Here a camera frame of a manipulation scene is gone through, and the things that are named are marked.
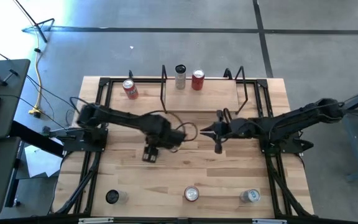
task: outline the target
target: wooden tabletop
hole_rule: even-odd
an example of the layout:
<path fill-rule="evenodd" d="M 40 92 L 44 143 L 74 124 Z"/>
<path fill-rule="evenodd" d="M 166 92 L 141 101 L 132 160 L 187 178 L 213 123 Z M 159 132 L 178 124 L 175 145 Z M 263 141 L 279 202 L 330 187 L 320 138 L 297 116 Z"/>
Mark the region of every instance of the wooden tabletop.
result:
<path fill-rule="evenodd" d="M 95 101 L 99 78 L 84 77 L 80 98 L 88 102 Z M 283 79 L 267 80 L 274 115 L 288 112 L 290 107 Z M 134 114 L 162 110 L 160 84 L 137 83 L 136 86 L 139 91 L 138 99 L 128 100 L 122 85 L 114 84 L 110 107 Z M 249 101 L 238 117 L 257 117 L 254 89 L 252 86 L 247 89 Z M 106 90 L 101 102 L 104 102 L 105 97 Z M 241 104 L 245 99 L 243 85 L 237 85 L 237 97 Z M 216 114 L 213 112 L 175 114 L 183 122 L 194 122 L 199 129 L 216 121 Z M 173 116 L 163 116 L 171 121 L 173 127 L 179 125 Z M 93 217 L 274 217 L 265 158 L 257 140 L 230 139 L 223 144 L 223 153 L 215 154 L 214 142 L 206 136 L 198 135 L 195 141 L 182 144 L 176 153 L 160 150 L 157 162 L 151 164 L 141 159 L 145 144 L 145 136 L 141 132 L 114 124 L 110 124 L 108 129 L 108 145 L 101 158 L 94 193 L 91 212 Z M 189 138 L 195 134 L 190 126 L 186 131 Z M 302 206 L 313 213 L 300 159 L 292 154 L 283 154 L 282 157 L 289 189 Z M 83 158 L 83 152 L 75 152 L 63 163 L 53 201 L 55 210 L 67 201 L 78 185 Z M 195 202 L 188 202 L 183 196 L 189 185 L 195 185 L 200 192 L 200 197 Z M 105 196 L 111 189 L 127 192 L 127 203 L 108 204 Z M 240 193 L 249 189 L 260 192 L 259 202 L 243 203 L 239 200 Z M 277 192 L 280 208 L 284 212 L 282 193 L 280 190 Z M 87 196 L 88 187 L 85 189 L 82 207 Z"/>

